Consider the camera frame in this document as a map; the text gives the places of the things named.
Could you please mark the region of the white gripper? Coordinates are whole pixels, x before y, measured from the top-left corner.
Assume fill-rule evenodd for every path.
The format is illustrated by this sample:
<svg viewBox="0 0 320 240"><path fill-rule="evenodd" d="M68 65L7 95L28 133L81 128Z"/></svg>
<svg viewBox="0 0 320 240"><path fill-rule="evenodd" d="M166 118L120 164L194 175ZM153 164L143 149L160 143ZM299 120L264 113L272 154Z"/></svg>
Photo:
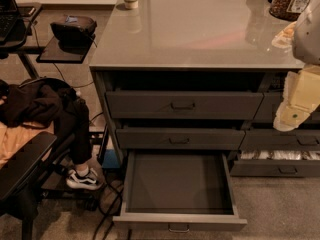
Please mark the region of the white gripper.
<svg viewBox="0 0 320 240"><path fill-rule="evenodd" d="M320 105L320 66L306 64L298 73L285 78L283 101L273 127L281 132L298 128Z"/></svg>

